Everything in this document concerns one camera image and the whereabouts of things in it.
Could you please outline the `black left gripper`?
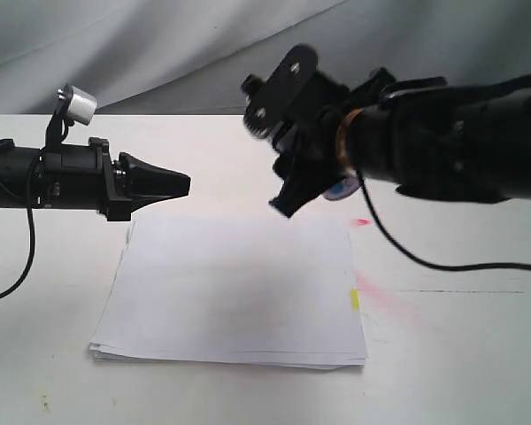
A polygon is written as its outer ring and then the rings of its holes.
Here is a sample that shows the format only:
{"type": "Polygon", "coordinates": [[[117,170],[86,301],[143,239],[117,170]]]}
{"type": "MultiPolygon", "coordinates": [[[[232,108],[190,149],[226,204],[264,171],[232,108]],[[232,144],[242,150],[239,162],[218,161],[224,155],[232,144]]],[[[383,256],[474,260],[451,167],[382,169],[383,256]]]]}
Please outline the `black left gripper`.
{"type": "Polygon", "coordinates": [[[189,194],[191,180],[186,174],[125,152],[119,155],[119,165],[124,173],[114,166],[109,142],[103,138],[45,151],[40,161],[39,206],[94,210],[108,221],[130,221],[132,212],[145,206],[189,194]]]}

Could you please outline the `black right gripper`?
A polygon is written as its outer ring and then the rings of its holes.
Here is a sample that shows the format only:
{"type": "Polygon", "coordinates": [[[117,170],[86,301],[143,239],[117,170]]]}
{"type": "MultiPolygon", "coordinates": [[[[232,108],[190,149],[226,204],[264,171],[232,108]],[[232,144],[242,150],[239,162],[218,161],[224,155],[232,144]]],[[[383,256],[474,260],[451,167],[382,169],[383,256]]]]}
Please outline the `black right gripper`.
{"type": "Polygon", "coordinates": [[[289,107],[272,139],[278,153],[274,173],[283,181],[269,205],[286,218],[343,178],[336,164],[336,131],[347,113],[374,104],[380,92],[396,82],[388,70],[373,70],[354,89],[315,72],[289,107]]]}

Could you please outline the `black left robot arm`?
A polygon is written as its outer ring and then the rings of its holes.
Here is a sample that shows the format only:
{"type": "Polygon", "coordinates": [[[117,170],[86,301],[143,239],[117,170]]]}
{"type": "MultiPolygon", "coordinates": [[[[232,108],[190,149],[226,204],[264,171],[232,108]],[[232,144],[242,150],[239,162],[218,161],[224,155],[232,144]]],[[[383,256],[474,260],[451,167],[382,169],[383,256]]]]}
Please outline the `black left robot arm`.
{"type": "Polygon", "coordinates": [[[188,175],[153,166],[121,152],[115,160],[106,139],[51,149],[0,140],[0,208],[94,210],[108,221],[189,194],[188,175]]]}

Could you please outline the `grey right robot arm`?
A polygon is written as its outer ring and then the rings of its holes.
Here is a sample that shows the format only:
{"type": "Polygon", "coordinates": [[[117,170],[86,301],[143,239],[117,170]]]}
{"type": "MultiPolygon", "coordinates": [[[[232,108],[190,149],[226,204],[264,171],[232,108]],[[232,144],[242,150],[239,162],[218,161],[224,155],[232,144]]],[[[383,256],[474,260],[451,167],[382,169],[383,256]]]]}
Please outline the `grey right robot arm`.
{"type": "Polygon", "coordinates": [[[531,74],[453,86],[380,68],[354,89],[321,72],[249,75],[244,126],[277,153],[271,205],[290,217],[348,176],[422,200],[531,199],[531,74]]]}

